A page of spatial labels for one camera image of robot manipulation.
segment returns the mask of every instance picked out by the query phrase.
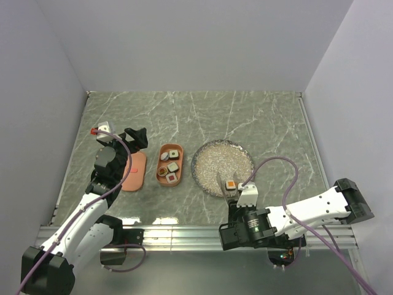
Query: food item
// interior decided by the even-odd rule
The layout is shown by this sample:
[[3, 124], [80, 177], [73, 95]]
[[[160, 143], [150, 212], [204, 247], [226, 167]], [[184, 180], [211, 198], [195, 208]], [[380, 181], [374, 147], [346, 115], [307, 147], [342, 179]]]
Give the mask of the food item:
[[157, 174], [159, 176], [165, 176], [168, 174], [168, 169], [166, 167], [160, 167], [159, 169], [157, 169]]
[[171, 160], [177, 160], [179, 158], [179, 151], [177, 149], [172, 149], [169, 151], [169, 158]]
[[161, 161], [167, 161], [169, 159], [169, 154], [167, 152], [163, 152], [160, 156]]
[[234, 191], [236, 189], [236, 183], [233, 180], [227, 180], [225, 182], [225, 188], [227, 191]]
[[179, 166], [177, 166], [176, 162], [170, 163], [167, 167], [170, 173], [179, 171]]
[[168, 183], [175, 183], [177, 181], [176, 174], [174, 174], [174, 173], [167, 174], [166, 175], [166, 181]]

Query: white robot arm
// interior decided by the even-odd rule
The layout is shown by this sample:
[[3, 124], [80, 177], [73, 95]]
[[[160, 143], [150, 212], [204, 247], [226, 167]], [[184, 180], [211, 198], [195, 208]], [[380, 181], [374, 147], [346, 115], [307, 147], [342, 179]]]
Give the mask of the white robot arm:
[[[219, 228], [223, 250], [241, 246], [290, 249], [307, 231], [295, 222], [282, 206], [256, 208], [255, 183], [238, 184], [238, 200], [228, 203], [228, 223]], [[353, 224], [374, 217], [356, 183], [343, 178], [315, 197], [287, 205], [291, 215], [312, 228], [340, 221]]]

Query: gray plate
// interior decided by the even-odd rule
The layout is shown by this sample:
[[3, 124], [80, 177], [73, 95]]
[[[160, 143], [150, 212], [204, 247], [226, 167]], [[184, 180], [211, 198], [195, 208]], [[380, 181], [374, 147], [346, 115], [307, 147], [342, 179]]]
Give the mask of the gray plate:
[[[252, 170], [254, 169], [254, 163], [252, 161], [250, 154], [247, 152], [247, 150], [245, 150], [245, 148], [243, 148], [240, 144], [234, 143], [229, 140], [213, 140], [213, 141], [210, 141], [210, 142], [204, 144], [202, 147], [199, 148], [199, 150], [197, 150], [197, 152], [194, 154], [192, 161], [191, 161], [192, 177], [194, 178], [196, 183], [200, 187], [202, 187], [203, 191], [205, 191], [206, 193], [211, 194], [215, 197], [223, 197], [222, 193], [214, 192], [210, 188], [212, 186], [212, 183], [216, 183], [217, 187], [219, 187], [216, 177], [212, 177], [212, 179], [209, 180], [209, 183], [206, 183], [206, 181], [199, 179], [199, 177], [197, 176], [197, 173], [196, 173], [196, 165], [198, 164], [198, 161], [201, 160], [200, 155], [202, 155], [202, 152], [204, 152], [204, 151], [208, 152], [209, 148], [214, 147], [214, 146], [226, 146], [226, 147], [229, 146], [232, 149], [236, 149], [237, 151], [241, 151], [246, 156], [246, 159], [248, 160], [245, 163], [245, 165], [247, 165], [246, 168], [247, 169], [249, 168], [249, 171], [250, 171], [250, 173], [247, 175], [247, 177], [251, 174]], [[212, 160], [211, 164], [220, 166], [221, 168], [225, 169], [225, 163], [223, 163], [223, 162], [214, 163], [214, 160]], [[241, 181], [246, 180], [246, 179], [242, 179], [242, 175], [238, 175], [238, 174], [236, 174], [236, 175], [237, 175], [237, 177], [239, 177], [239, 180], [241, 180]]]

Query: oval plate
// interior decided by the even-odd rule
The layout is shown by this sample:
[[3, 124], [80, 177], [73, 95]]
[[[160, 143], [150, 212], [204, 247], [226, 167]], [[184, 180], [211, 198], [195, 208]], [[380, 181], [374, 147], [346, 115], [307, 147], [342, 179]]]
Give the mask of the oval plate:
[[[201, 179], [199, 179], [199, 177], [197, 175], [196, 165], [198, 164], [198, 161], [201, 160], [200, 159], [200, 155], [202, 155], [202, 153], [204, 151], [208, 152], [209, 148], [219, 147], [219, 146], [225, 146], [226, 148], [230, 147], [231, 149], [236, 149], [236, 151], [241, 151], [241, 153], [243, 155], [245, 155], [245, 158], [246, 158], [245, 163], [247, 165], [246, 169], [249, 168], [249, 174], [247, 176], [243, 175], [243, 177], [247, 178], [251, 174], [253, 169], [254, 169], [254, 163], [252, 161], [252, 158], [251, 158], [250, 154], [240, 144], [234, 143], [234, 142], [229, 141], [229, 140], [213, 140], [213, 141], [210, 141], [210, 142], [204, 144], [202, 147], [199, 148], [199, 150], [197, 150], [197, 152], [194, 154], [194, 156], [192, 158], [192, 161], [191, 161], [191, 174], [192, 174], [193, 179], [196, 181], [196, 183], [200, 187], [202, 187], [202, 190], [204, 192], [206, 192], [206, 193], [208, 193], [210, 195], [213, 195], [215, 197], [223, 197], [222, 193], [218, 193], [217, 189], [212, 190], [212, 186], [214, 186], [214, 184], [216, 184], [218, 189], [220, 187], [218, 182], [217, 182], [216, 176], [212, 176], [211, 179], [208, 180], [208, 183], [206, 181], [202, 181]], [[225, 159], [225, 157], [224, 157], [224, 158], [221, 158], [221, 159], [217, 159], [217, 162], [214, 162], [214, 160], [213, 160], [210, 164], [211, 165], [216, 165], [217, 167], [225, 167], [226, 162], [224, 162], [223, 159], [224, 159], [224, 161], [230, 161], [229, 158]], [[242, 181], [246, 180], [246, 178], [242, 179], [241, 175], [237, 175], [237, 177], [239, 177], [240, 180], [242, 180]]]

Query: cable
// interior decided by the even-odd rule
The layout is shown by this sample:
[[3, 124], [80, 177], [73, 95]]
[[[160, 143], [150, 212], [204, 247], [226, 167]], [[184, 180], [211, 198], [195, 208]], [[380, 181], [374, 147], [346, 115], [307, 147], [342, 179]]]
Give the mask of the cable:
[[299, 238], [299, 248], [298, 248], [298, 250], [297, 250], [295, 259], [294, 259], [294, 261], [292, 261], [291, 264], [289, 264], [288, 266], [285, 266], [286, 269], [289, 268], [289, 267], [292, 267], [294, 264], [296, 264], [296, 262], [298, 261], [298, 257], [299, 257], [299, 254], [300, 254], [300, 250], [301, 250], [301, 249], [302, 249], [302, 237]]
[[298, 218], [296, 218], [294, 215], [292, 215], [290, 213], [290, 211], [287, 209], [287, 205], [286, 205], [286, 200], [287, 200], [287, 196], [290, 192], [290, 190], [293, 188], [293, 186], [295, 185], [298, 177], [299, 177], [299, 169], [296, 166], [296, 164], [288, 159], [287, 157], [282, 157], [282, 156], [274, 156], [274, 157], [270, 157], [265, 159], [261, 164], [259, 164], [259, 166], [252, 172], [251, 176], [248, 177], [248, 179], [243, 183], [243, 186], [245, 186], [256, 174], [256, 172], [258, 171], [258, 169], [260, 167], [262, 167], [265, 163], [271, 161], [271, 160], [284, 160], [286, 162], [289, 162], [294, 168], [295, 168], [295, 176], [292, 180], [292, 182], [290, 183], [289, 187], [286, 189], [283, 197], [282, 197], [282, 207], [284, 208], [284, 210], [286, 211], [287, 215], [289, 218], [292, 218], [294, 221], [296, 221], [299, 225], [303, 226], [305, 229], [307, 229], [308, 231], [310, 231], [312, 234], [314, 234], [318, 239], [320, 239], [330, 250], [333, 251], [333, 253], [335, 253], [338, 258], [340, 258], [340, 260], [345, 264], [345, 266], [349, 269], [349, 271], [352, 273], [352, 275], [354, 276], [354, 278], [357, 280], [357, 282], [360, 284], [360, 286], [363, 287], [364, 290], [366, 290], [366, 292], [368, 294], [371, 295], [377, 295], [377, 293], [375, 292], [375, 290], [359, 275], [359, 273], [353, 268], [353, 266], [345, 259], [345, 257], [338, 251], [336, 250], [323, 236], [321, 236], [319, 233], [317, 233], [316, 230], [314, 230], [312, 227], [308, 226], [307, 224], [305, 224], [303, 221], [299, 220]]
[[336, 240], [334, 239], [334, 237], [333, 237], [332, 233], [329, 231], [329, 229], [328, 229], [324, 224], [322, 225], [322, 227], [324, 228], [324, 230], [325, 230], [325, 231], [327, 232], [327, 234], [329, 235], [330, 239], [332, 240], [332, 242], [333, 242], [333, 244], [334, 244], [334, 247], [336, 247], [336, 250], [337, 250], [338, 252], [341, 252], [341, 251], [340, 251], [340, 248], [338, 247], [338, 244], [337, 244]]
[[143, 250], [143, 257], [141, 259], [141, 261], [135, 265], [134, 267], [130, 268], [130, 269], [112, 269], [109, 266], [104, 265], [104, 268], [111, 271], [111, 272], [131, 272], [134, 269], [137, 269], [139, 266], [142, 265], [142, 263], [144, 262], [145, 258], [146, 258], [146, 249], [142, 246], [142, 245], [138, 245], [138, 244], [123, 244], [123, 245], [115, 245], [115, 246], [111, 246], [111, 248], [122, 248], [122, 247], [135, 247], [135, 248], [140, 248]]
[[[105, 131], [101, 131], [101, 130], [94, 130], [94, 133], [103, 133], [106, 135], [109, 135], [110, 137], [112, 137], [113, 139], [117, 140], [119, 143], [122, 144], [122, 146], [125, 148], [125, 150], [127, 151], [127, 155], [128, 155], [128, 160], [130, 161], [130, 164], [128, 166], [128, 169], [124, 175], [124, 177], [122, 178], [122, 180], [120, 180], [120, 182], [118, 184], [116, 184], [111, 190], [107, 191], [106, 193], [104, 193], [103, 195], [100, 195], [98, 198], [95, 198], [94, 200], [92, 200], [91, 202], [87, 203], [85, 205], [85, 209], [92, 206], [94, 203], [98, 202], [99, 200], [105, 199], [108, 195], [110, 195], [111, 193], [113, 193], [114, 191], [116, 191], [122, 184], [123, 182], [127, 179], [128, 175], [130, 174], [131, 171], [131, 166], [133, 163], [133, 159], [131, 157], [131, 152], [128, 148], [128, 146], [122, 141], [121, 138], [119, 138], [116, 135], [113, 135], [109, 132], [105, 132]], [[37, 261], [37, 263], [35, 263], [35, 265], [31, 268], [31, 270], [28, 272], [28, 274], [25, 276], [25, 278], [23, 279], [23, 281], [20, 283], [20, 286], [18, 288], [18, 291], [15, 293], [15, 295], [19, 295], [22, 291], [22, 289], [25, 287], [27, 281], [31, 278], [31, 276], [33, 275], [33, 273], [37, 270], [37, 268], [41, 265], [42, 261], [45, 260], [45, 258], [53, 251], [53, 249], [56, 248], [56, 246], [60, 243], [61, 239], [65, 236], [65, 234], [67, 233], [67, 231], [69, 230], [69, 228], [74, 224], [74, 222], [76, 221], [76, 219], [78, 219], [78, 217], [84, 212], [84, 210], [79, 210], [67, 223], [67, 225], [64, 227], [63, 231], [60, 233], [60, 235], [57, 237], [57, 240], [55, 242], [52, 243], [52, 245], [46, 250], [46, 252], [44, 253], [44, 255], [42, 255], [42, 257]]]

